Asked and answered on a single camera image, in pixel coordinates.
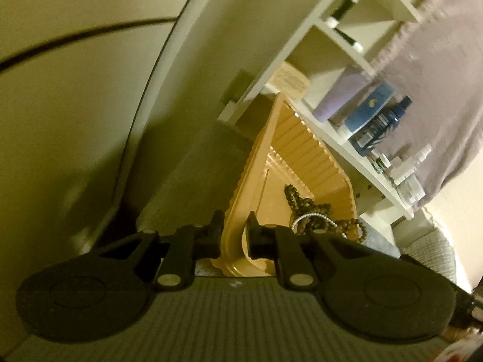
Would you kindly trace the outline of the white cream jar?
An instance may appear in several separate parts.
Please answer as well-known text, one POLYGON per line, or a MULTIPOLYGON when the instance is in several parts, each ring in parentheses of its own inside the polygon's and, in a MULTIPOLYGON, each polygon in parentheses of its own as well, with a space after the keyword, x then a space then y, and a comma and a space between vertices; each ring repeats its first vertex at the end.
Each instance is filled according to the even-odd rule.
POLYGON ((419 179, 414 174, 408 176, 401 182, 396 187, 396 191, 399 197, 408 205, 416 204, 426 195, 419 179))

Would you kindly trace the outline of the small green white jar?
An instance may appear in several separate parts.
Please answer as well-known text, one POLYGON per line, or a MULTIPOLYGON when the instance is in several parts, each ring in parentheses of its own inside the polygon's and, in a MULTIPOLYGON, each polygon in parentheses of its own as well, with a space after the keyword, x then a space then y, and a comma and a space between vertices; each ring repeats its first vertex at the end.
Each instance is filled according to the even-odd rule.
POLYGON ((380 154, 374 158, 373 166, 378 173, 386 173, 391 169, 391 161, 384 154, 380 154))

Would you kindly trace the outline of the cream wooden shelf unit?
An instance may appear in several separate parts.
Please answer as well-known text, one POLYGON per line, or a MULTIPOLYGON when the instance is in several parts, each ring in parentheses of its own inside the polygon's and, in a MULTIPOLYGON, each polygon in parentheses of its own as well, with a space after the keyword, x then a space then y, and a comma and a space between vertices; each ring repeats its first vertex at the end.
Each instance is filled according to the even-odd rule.
POLYGON ((293 86, 298 92, 288 98, 296 116, 346 167, 361 218, 392 241, 391 223, 412 219, 414 211, 351 145, 360 126, 347 126, 345 116, 358 103, 377 114, 395 98, 395 91, 378 77, 375 57, 399 25, 416 24, 421 15, 412 0, 311 1, 309 13, 274 58, 229 101, 221 120, 235 123, 258 95, 293 86), (305 90, 300 89, 302 79, 308 81, 305 90))

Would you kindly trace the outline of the dark blue spray bottle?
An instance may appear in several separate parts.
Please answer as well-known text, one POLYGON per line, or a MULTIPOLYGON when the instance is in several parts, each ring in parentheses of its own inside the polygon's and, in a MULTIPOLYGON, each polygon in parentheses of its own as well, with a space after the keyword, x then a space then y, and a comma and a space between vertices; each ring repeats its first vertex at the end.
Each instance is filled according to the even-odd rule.
POLYGON ((350 143, 362 157, 367 156, 380 144, 400 123, 407 109, 413 103, 410 97, 404 97, 391 107, 385 107, 371 121, 351 137, 350 143))

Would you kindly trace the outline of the clear white spray bottle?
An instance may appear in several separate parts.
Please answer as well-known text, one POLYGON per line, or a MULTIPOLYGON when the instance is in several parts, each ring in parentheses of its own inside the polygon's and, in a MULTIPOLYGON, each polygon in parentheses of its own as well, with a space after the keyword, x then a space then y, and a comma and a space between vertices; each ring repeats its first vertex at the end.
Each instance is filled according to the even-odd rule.
POLYGON ((426 160, 431 151, 431 145, 427 144, 416 154, 391 168, 389 176, 393 184, 398 186, 411 176, 416 171, 418 165, 426 160))

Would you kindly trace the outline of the white blue tube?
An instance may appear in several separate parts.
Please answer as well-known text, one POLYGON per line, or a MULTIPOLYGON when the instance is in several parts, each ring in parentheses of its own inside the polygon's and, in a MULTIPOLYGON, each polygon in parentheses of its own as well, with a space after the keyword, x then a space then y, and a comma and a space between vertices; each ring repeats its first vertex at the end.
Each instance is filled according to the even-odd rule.
POLYGON ((357 131, 363 128, 386 103, 391 100, 395 89, 387 82, 380 82, 352 111, 343 124, 337 128, 337 134, 343 141, 348 141, 357 131))

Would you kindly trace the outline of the beige cardboard box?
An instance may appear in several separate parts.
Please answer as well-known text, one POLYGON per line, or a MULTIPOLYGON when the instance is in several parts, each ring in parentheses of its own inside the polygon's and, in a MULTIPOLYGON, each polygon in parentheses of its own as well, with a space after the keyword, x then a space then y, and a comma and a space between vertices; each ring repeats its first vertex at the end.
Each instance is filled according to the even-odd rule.
POLYGON ((310 87, 310 80, 299 69, 283 61, 266 83, 275 92, 284 93, 294 101, 302 100, 310 87))

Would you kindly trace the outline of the checked grey cushion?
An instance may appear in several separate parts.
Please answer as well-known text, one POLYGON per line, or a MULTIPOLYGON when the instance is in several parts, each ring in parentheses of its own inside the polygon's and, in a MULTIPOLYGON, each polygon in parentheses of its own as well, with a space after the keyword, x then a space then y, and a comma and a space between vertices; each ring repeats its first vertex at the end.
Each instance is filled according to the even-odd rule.
POLYGON ((402 248, 406 254, 427 268, 457 283, 457 265, 453 247, 444 234, 434 229, 417 238, 408 247, 402 248))

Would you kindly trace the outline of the mauve hanging towel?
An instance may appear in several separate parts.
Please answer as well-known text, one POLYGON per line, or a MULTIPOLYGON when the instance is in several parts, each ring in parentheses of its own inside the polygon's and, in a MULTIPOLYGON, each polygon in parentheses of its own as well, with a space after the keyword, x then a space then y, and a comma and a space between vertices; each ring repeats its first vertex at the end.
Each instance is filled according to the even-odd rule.
POLYGON ((432 151, 416 170, 428 204, 482 148, 482 0, 423 0, 422 21, 407 23, 373 60, 380 77, 413 103, 378 146, 407 159, 432 151))

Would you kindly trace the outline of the upright black white stick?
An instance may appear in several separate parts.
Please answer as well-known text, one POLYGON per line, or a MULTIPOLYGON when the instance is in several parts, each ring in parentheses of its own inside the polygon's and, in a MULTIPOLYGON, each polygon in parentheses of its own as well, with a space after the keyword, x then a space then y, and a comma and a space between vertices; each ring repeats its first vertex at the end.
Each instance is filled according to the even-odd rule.
POLYGON ((343 0, 339 6, 325 19, 326 25, 330 29, 337 28, 343 17, 351 10, 359 0, 343 0))

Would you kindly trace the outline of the lilac tube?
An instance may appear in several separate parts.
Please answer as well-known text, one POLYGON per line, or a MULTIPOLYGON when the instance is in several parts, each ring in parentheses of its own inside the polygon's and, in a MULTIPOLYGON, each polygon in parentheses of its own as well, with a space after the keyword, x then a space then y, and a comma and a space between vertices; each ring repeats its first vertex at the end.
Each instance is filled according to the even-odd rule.
POLYGON ((312 114, 319 122, 328 121, 372 81, 372 77, 354 66, 347 67, 332 88, 314 108, 312 114))

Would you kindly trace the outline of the lying black white stick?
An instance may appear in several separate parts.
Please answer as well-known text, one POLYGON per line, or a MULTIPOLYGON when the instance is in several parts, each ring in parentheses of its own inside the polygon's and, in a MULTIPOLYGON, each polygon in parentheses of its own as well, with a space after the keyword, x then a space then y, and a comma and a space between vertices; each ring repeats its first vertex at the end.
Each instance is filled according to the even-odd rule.
POLYGON ((343 31, 340 31, 338 28, 335 28, 335 31, 339 34, 339 36, 343 37, 345 41, 350 44, 350 46, 356 50, 357 53, 362 53, 363 52, 363 46, 357 42, 354 38, 349 36, 347 33, 344 33, 343 31))

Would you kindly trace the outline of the grey fabric mat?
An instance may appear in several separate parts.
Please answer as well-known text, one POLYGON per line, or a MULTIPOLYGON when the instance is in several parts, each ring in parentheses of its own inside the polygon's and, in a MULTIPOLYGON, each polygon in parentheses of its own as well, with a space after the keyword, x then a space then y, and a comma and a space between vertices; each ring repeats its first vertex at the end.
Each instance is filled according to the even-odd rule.
POLYGON ((141 211, 137 230, 170 235, 188 225, 205 225, 226 211, 242 176, 254 138, 215 121, 201 130, 175 170, 141 211))

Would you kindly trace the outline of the orange plastic tray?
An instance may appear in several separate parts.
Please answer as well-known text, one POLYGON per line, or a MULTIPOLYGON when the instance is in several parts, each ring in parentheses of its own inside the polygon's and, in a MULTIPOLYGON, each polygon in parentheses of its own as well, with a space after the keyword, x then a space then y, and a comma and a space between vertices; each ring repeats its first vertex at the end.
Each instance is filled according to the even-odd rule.
POLYGON ((335 220, 357 216, 350 179, 284 94, 254 100, 237 127, 246 131, 257 117, 263 126, 225 213, 221 256, 212 261, 228 277, 274 275, 272 261, 249 257, 245 225, 254 212, 262 225, 290 226, 292 212, 284 193, 288 185, 303 198, 330 204, 335 220))

